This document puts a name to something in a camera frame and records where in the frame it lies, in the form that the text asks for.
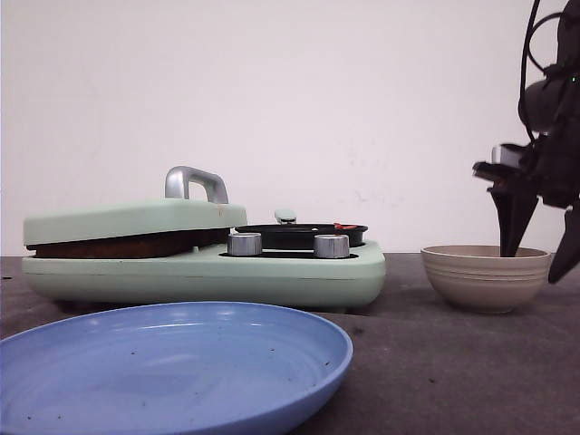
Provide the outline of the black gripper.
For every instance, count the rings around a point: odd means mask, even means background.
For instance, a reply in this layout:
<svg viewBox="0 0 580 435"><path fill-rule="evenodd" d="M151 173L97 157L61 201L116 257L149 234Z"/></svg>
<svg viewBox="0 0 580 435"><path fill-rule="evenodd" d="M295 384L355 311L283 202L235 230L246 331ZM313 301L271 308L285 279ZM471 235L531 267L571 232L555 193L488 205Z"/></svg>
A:
<svg viewBox="0 0 580 435"><path fill-rule="evenodd" d="M579 197L579 71L557 71L524 91L518 114L538 136L525 147L519 168L492 162L474 164L498 213L500 255L515 256L537 206L538 197L555 208L568 208ZM557 283L579 263L579 209L565 213L565 233L554 254L548 282Z"/></svg>

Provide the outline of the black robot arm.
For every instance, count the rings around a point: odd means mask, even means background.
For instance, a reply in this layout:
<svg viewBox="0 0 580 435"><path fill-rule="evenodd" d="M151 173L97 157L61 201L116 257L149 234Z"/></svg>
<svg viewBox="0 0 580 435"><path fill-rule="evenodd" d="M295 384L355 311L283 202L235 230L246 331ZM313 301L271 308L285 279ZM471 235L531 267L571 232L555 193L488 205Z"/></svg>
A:
<svg viewBox="0 0 580 435"><path fill-rule="evenodd" d="M530 142L526 146L500 144L490 162L474 164L474 176L492 182L500 230L499 253L516 254L537 203L565 211L565 232L554 254L548 281L558 282L579 262L579 4L566 3L560 12L528 19L520 76L535 61L532 36L556 19L554 63L542 68L543 80L522 82L518 115Z"/></svg>

